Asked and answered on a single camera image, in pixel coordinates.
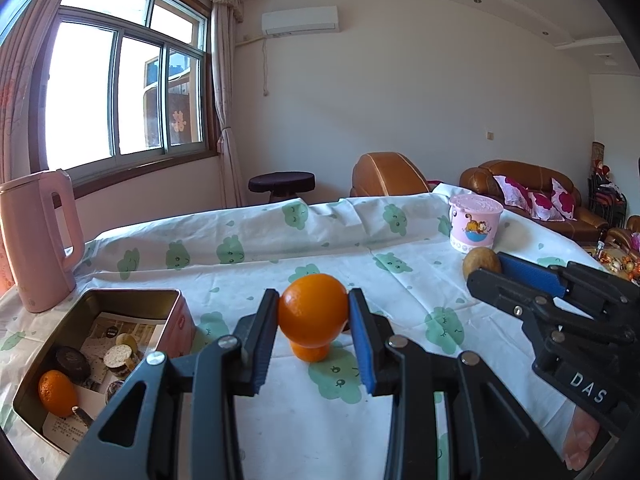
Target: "window frame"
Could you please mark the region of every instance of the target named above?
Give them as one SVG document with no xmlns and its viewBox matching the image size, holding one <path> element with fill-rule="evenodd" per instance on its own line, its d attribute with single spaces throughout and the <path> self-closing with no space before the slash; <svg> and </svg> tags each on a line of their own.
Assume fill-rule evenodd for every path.
<svg viewBox="0 0 640 480">
<path fill-rule="evenodd" d="M 220 134 L 220 122 L 214 111 L 212 63 L 211 63 L 211 34 L 210 8 L 196 0 L 168 0 L 175 4 L 182 12 L 193 14 L 194 18 L 204 20 L 200 27 L 198 46 L 183 43 L 161 32 L 150 28 L 152 9 L 156 0 L 146 1 L 145 24 L 128 22 L 108 14 L 77 7 L 60 6 L 56 19 L 44 41 L 43 47 L 34 64 L 33 79 L 30 91 L 29 113 L 29 153 L 31 171 L 49 169 L 46 157 L 45 138 L 45 106 L 47 79 L 52 57 L 52 51 L 57 37 L 60 23 L 81 23 L 94 27 L 101 27 L 114 31 L 111 44 L 109 91 L 108 91 L 108 121 L 110 127 L 110 158 L 89 162 L 81 166 L 69 168 L 67 171 L 74 183 L 76 198 L 84 196 L 118 182 L 134 178 L 152 171 L 162 170 L 177 164 L 183 164 L 202 158 L 217 155 L 216 141 Z M 160 47 L 158 104 L 164 120 L 159 116 L 159 129 L 162 146 L 142 152 L 120 153 L 118 126 L 118 72 L 119 55 L 123 38 L 143 41 Z M 193 89 L 199 100 L 198 123 L 202 133 L 202 140 L 185 144 L 171 145 L 170 128 L 171 117 L 166 113 L 166 101 L 169 89 L 168 73 L 169 51 L 175 50 L 198 60 L 198 83 Z"/>
</svg>

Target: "window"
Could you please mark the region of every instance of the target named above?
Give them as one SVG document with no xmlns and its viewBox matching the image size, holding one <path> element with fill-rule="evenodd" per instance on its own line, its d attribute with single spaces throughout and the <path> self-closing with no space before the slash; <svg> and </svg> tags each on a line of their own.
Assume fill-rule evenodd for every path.
<svg viewBox="0 0 640 480">
<path fill-rule="evenodd" d="M 76 184 L 207 151 L 206 31 L 180 0 L 62 0 L 43 61 L 37 169 L 62 168 Z"/>
</svg>

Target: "blue bowl illustration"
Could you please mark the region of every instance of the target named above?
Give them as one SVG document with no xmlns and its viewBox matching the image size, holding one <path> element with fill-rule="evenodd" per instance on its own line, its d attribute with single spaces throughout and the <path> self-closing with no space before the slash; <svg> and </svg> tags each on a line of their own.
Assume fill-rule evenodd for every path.
<svg viewBox="0 0 640 480">
<path fill-rule="evenodd" d="M 475 233 L 473 231 L 466 231 L 466 237 L 472 242 L 481 242 L 487 237 L 488 233 Z"/>
</svg>

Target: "window sill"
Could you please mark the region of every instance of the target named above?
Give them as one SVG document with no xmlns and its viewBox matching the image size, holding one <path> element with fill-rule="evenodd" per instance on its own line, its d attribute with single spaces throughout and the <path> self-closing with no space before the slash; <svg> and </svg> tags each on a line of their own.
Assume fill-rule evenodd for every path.
<svg viewBox="0 0 640 480">
<path fill-rule="evenodd" d="M 121 182 L 125 182 L 126 180 L 142 176 L 144 174 L 153 173 L 154 171 L 159 170 L 165 170 L 166 168 L 172 168 L 174 166 L 179 166 L 180 164 L 186 164 L 188 162 L 194 162 L 196 160 L 202 160 L 203 158 L 209 158 L 217 155 L 218 154 L 215 151 L 207 150 L 206 152 L 173 156 L 171 158 L 164 158 L 156 162 L 140 164 L 138 166 L 134 166 L 133 168 L 119 170 L 111 174 L 99 176 L 88 182 L 77 184 L 76 186 L 74 186 L 74 197 L 80 198 L 91 193 L 95 193 L 96 191 L 100 191 L 101 189 L 104 189 L 106 187 L 114 186 L 114 184 L 119 184 Z M 54 195 L 53 203 L 56 208 L 60 207 L 60 197 L 58 195 Z"/>
</svg>

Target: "open box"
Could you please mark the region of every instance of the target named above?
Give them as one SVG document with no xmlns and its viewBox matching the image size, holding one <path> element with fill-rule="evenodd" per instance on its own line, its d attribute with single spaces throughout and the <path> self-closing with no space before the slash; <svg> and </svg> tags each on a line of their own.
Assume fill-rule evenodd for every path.
<svg viewBox="0 0 640 480">
<path fill-rule="evenodd" d="M 14 399 L 14 411 L 27 426 L 65 454 L 64 449 L 44 435 L 43 425 L 50 414 L 40 402 L 38 381 L 44 372 L 55 368 L 54 352 L 57 348 L 71 346 L 81 349 L 100 314 L 159 321 L 161 332 L 158 342 L 153 348 L 147 348 L 145 353 L 159 350 L 169 358 L 175 358 L 191 350 L 195 325 L 179 290 L 91 289 L 85 292 L 38 352 Z"/>
</svg>

